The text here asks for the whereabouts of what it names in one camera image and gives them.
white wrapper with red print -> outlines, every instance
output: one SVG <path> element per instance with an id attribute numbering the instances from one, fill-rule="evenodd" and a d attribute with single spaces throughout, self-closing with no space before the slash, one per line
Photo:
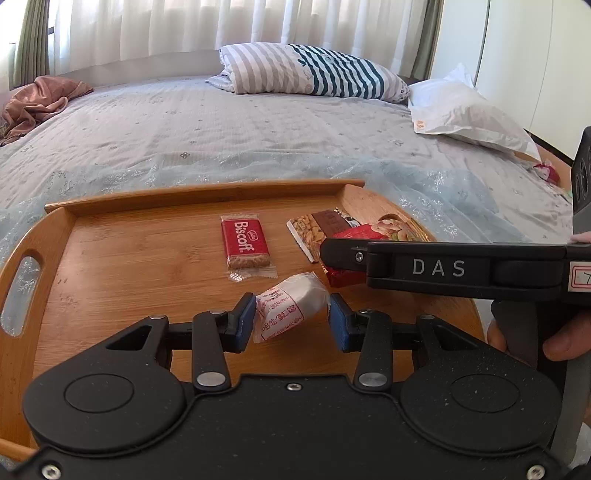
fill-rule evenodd
<path id="1" fill-rule="evenodd" d="M 329 293 L 315 273 L 286 278 L 257 295 L 254 342 L 262 343 L 326 308 Z"/>

human hand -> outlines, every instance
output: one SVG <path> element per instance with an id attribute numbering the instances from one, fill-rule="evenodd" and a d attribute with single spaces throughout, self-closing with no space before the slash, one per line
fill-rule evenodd
<path id="1" fill-rule="evenodd" d="M 571 236 L 572 242 L 591 243 L 591 232 Z M 486 334 L 489 345 L 502 352 L 507 352 L 507 341 L 497 325 L 492 321 Z M 591 352 L 591 312 L 578 313 L 554 336 L 544 342 L 544 354 L 549 360 L 560 362 L 572 360 L 584 353 Z"/>

white sheer curtain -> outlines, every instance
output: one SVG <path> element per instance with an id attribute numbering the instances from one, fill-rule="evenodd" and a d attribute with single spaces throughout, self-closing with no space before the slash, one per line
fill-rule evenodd
<path id="1" fill-rule="evenodd" d="M 414 61 L 426 2 L 51 0 L 57 10 L 51 70 L 272 41 L 351 53 L 399 73 L 405 58 Z"/>

striped pillowcase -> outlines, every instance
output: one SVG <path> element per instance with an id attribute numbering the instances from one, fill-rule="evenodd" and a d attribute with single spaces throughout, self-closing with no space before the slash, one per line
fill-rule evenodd
<path id="1" fill-rule="evenodd" d="M 325 48 L 239 43 L 220 49 L 220 75 L 207 81 L 234 93 L 305 93 L 402 102 L 408 86 L 369 60 Z"/>

metal pin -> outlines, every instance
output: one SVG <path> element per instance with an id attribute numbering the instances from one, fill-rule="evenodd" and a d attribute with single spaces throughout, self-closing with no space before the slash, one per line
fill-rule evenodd
<path id="1" fill-rule="evenodd" d="M 527 480 L 542 480 L 546 474 L 546 469 L 541 465 L 534 465 L 527 470 Z"/>
<path id="2" fill-rule="evenodd" d="M 219 387 L 226 381 L 226 376 L 220 372 L 204 372 L 197 377 L 197 383 L 202 387 Z"/>
<path id="3" fill-rule="evenodd" d="M 381 387 L 388 381 L 386 375 L 379 372 L 367 372 L 365 374 L 361 374 L 358 380 L 359 383 L 364 387 Z"/>
<path id="4" fill-rule="evenodd" d="M 58 480 L 61 477 L 61 470 L 55 465 L 48 463 L 41 468 L 41 474 L 47 480 Z"/>

